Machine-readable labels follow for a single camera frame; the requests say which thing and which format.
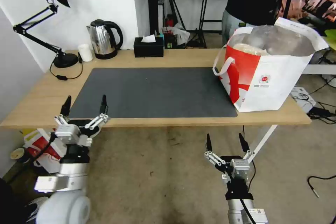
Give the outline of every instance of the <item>bag handle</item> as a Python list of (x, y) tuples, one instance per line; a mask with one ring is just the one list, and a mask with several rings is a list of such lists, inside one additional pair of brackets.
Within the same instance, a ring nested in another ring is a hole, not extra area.
[(234, 62), (235, 62), (235, 59), (234, 59), (234, 58), (232, 58), (232, 57), (228, 57), (228, 58), (226, 59), (224, 65), (222, 66), (222, 69), (220, 70), (220, 72), (217, 73), (217, 71), (216, 71), (216, 65), (217, 65), (217, 63), (218, 63), (218, 60), (219, 60), (219, 56), (220, 56), (220, 54), (221, 54), (221, 51), (223, 50), (224, 47), (226, 47), (226, 45), (223, 46), (222, 49), (218, 52), (218, 54), (217, 54), (217, 56), (216, 56), (216, 58), (215, 58), (215, 61), (214, 61), (214, 63), (213, 63), (213, 67), (212, 67), (212, 71), (213, 71), (214, 74), (217, 75), (217, 76), (220, 76), (220, 75), (222, 75), (223, 73), (225, 73), (225, 72), (228, 70), (228, 68), (229, 68), (229, 66), (231, 65), (231, 63), (234, 63)]

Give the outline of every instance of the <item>gray desk mat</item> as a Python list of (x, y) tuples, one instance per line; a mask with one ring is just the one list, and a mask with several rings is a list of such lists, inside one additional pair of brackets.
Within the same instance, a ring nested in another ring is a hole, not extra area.
[(104, 94), (112, 118), (237, 116), (212, 68), (94, 68), (69, 117), (96, 117)]

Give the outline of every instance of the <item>gray pants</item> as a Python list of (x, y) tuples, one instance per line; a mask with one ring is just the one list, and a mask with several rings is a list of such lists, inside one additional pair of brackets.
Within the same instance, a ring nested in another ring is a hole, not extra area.
[(252, 24), (245, 23), (244, 21), (235, 18), (225, 10), (222, 18), (222, 46), (228, 42), (229, 38), (233, 35), (237, 28), (243, 26), (255, 27)]

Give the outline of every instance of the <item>white cup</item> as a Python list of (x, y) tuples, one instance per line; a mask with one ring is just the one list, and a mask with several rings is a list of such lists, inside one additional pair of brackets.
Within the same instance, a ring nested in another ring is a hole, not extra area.
[(88, 44), (82, 44), (78, 46), (78, 51), (80, 53), (80, 56), (82, 57), (82, 60), (85, 62), (89, 62), (93, 60), (92, 52), (89, 48)]

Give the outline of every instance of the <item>logo on bag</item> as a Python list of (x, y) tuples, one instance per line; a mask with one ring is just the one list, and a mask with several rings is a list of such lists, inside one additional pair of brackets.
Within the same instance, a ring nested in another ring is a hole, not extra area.
[(259, 80), (259, 83), (269, 83), (269, 81), (270, 81), (270, 75), (262, 75)]

